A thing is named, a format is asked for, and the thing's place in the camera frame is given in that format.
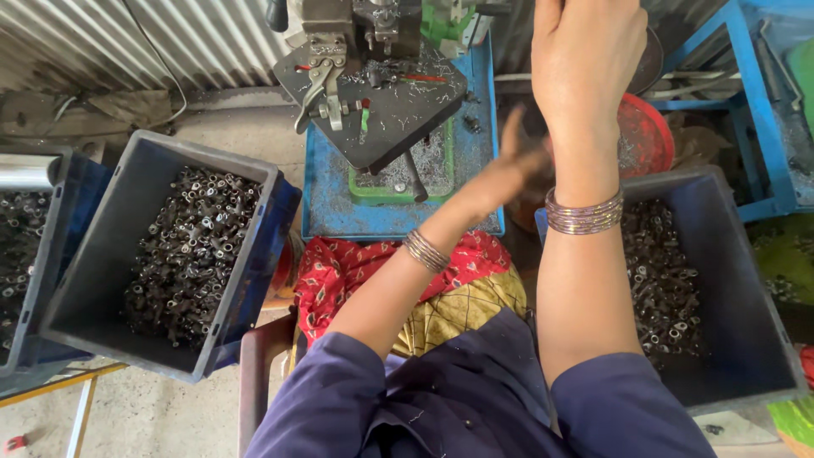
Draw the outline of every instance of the sleeve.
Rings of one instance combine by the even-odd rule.
[[[551,387],[562,437],[581,458],[715,458],[709,442],[642,355],[599,356]]]
[[[385,394],[379,356],[328,333],[283,382],[246,457],[356,456]]]

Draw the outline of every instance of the red patterned cloth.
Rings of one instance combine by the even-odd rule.
[[[803,363],[808,387],[814,390],[814,346],[807,345],[801,349],[800,362]]]
[[[361,247],[347,240],[311,239],[305,246],[294,287],[295,304],[300,308],[299,326],[309,347],[325,333],[342,304],[400,246],[401,242],[391,241]],[[446,271],[432,279],[419,302],[492,273],[506,272],[511,264],[509,252],[497,238],[482,231],[464,234],[450,258]]]

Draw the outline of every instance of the chair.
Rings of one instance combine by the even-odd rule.
[[[269,407],[269,370],[274,357],[291,348],[296,313],[243,335],[240,344],[238,457],[243,458]]]

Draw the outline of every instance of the corrugated metal sheet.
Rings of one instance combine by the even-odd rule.
[[[677,50],[727,0],[641,0],[667,54]],[[492,24],[496,73],[531,71],[534,0],[514,0],[512,14]]]
[[[185,90],[274,83],[268,0],[128,0]],[[0,0],[0,90],[172,89],[120,0]]]

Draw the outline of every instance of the bangle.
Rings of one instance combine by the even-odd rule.
[[[413,258],[434,274],[443,272],[449,265],[449,256],[441,254],[415,229],[407,234],[404,246]]]
[[[606,202],[576,209],[559,205],[554,199],[554,189],[556,187],[552,187],[545,197],[545,212],[549,227],[557,232],[574,236],[596,234],[607,231],[622,219],[622,187]]]

